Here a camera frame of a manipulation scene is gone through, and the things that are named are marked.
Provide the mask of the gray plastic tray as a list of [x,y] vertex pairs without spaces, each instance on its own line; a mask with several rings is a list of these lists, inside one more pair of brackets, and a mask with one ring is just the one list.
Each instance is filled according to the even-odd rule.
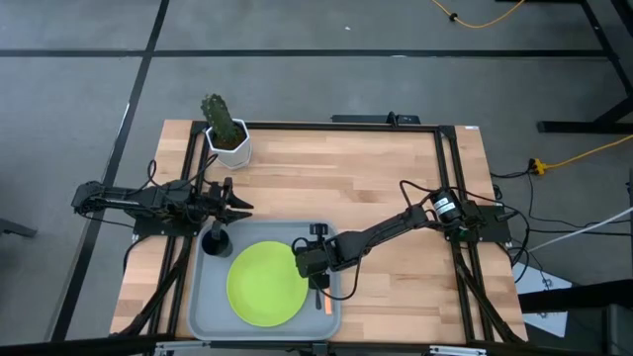
[[243,221],[225,227],[232,243],[229,257],[207,255],[196,246],[187,324],[193,336],[205,341],[304,341],[333,336],[341,326],[341,305],[332,302],[332,314],[315,307],[315,290],[308,289],[301,310],[276,327],[256,327],[241,320],[231,309],[226,295],[226,278],[235,257],[246,247],[261,241],[279,241],[291,246],[298,237],[314,240],[309,221]]

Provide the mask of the green cactus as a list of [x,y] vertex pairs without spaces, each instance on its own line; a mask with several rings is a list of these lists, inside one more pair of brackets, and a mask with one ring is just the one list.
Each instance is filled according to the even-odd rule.
[[201,104],[201,110],[209,126],[213,129],[214,139],[226,149],[238,144],[238,127],[233,122],[227,109],[226,102],[221,95],[206,95]]

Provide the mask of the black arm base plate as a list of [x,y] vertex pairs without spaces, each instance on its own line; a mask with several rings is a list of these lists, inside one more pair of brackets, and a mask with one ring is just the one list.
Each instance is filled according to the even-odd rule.
[[509,242],[508,218],[501,206],[479,206],[467,201],[461,206],[461,216],[445,229],[444,236],[457,242]]
[[201,228],[200,223],[174,220],[165,222],[156,218],[140,217],[136,219],[134,233],[139,236],[193,236],[197,235]]

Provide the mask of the white hexagonal plant pot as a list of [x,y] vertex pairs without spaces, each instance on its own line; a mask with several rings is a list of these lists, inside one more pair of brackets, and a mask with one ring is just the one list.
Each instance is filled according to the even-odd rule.
[[252,154],[252,145],[246,122],[241,119],[233,119],[232,121],[237,124],[245,134],[245,139],[235,149],[226,150],[215,147],[213,144],[213,128],[206,129],[205,136],[210,146],[210,151],[218,156],[217,161],[227,169],[236,170],[249,164]]

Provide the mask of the lime green plate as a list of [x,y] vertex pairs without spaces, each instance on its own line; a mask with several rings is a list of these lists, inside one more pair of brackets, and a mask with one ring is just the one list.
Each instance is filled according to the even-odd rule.
[[292,319],[308,295],[308,280],[295,265],[291,246],[261,241],[242,250],[231,263],[226,295],[233,312],[247,324],[276,327]]

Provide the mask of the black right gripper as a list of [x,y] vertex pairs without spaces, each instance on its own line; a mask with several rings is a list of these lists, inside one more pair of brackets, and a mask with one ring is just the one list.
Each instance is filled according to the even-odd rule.
[[327,290],[330,287],[330,276],[325,272],[342,270],[338,240],[337,236],[316,240],[298,237],[294,240],[296,267],[303,278],[308,278],[311,290]]

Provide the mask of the black table leg frame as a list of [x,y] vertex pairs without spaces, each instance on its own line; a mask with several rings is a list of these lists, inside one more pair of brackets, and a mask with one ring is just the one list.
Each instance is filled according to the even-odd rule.
[[606,58],[615,70],[626,97],[612,108],[588,122],[540,121],[537,131],[544,134],[633,134],[633,123],[622,123],[622,120],[633,113],[633,84],[629,80],[619,56],[612,47],[602,25],[592,10],[588,0],[581,0],[580,5],[589,24],[605,52]]

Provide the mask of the black aluminium table frame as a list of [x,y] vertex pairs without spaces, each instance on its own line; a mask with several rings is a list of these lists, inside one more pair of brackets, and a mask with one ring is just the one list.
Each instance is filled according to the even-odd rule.
[[[442,179],[463,181],[487,205],[493,182],[480,131],[428,126],[251,123],[250,164],[233,172],[253,219],[326,220],[363,229],[400,212]],[[417,230],[372,251],[342,275],[348,300],[335,305],[330,348],[462,344],[464,327],[449,243]]]

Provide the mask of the black cup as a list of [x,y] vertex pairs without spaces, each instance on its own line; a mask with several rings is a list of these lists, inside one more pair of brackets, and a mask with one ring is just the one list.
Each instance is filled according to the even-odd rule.
[[215,257],[229,257],[233,251],[228,234],[221,227],[208,230],[202,236],[201,247],[207,255]]

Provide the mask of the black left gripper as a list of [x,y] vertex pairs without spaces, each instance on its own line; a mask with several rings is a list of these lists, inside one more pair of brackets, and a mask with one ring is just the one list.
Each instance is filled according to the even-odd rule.
[[209,189],[202,193],[203,207],[221,223],[234,223],[250,218],[252,213],[233,211],[235,209],[251,210],[253,206],[240,198],[232,191],[232,179],[227,177],[223,182],[207,181]]

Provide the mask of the grey object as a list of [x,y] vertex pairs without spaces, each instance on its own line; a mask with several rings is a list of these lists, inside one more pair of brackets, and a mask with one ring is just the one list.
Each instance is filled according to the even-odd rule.
[[34,237],[37,230],[25,225],[0,218],[0,234],[17,234],[22,237]]

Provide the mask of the black box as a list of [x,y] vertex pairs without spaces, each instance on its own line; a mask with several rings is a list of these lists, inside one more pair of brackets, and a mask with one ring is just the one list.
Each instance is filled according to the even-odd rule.
[[[597,335],[604,356],[633,356],[633,350],[617,342],[618,314],[623,310],[633,312],[633,279],[577,285],[567,290],[555,290],[554,294],[556,296],[546,297],[554,310],[601,310],[601,331]],[[530,312],[528,296],[518,297],[522,311]]]

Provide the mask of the white paper sheet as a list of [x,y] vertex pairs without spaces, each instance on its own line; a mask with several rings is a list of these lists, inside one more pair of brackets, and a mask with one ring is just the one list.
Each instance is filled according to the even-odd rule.
[[523,321],[549,334],[563,338],[567,331],[568,313],[552,309],[553,304],[546,297],[554,294],[555,290],[570,289],[570,281],[543,272],[523,263],[516,263],[512,267],[512,276],[519,296],[527,295],[527,305],[530,312],[522,313]]

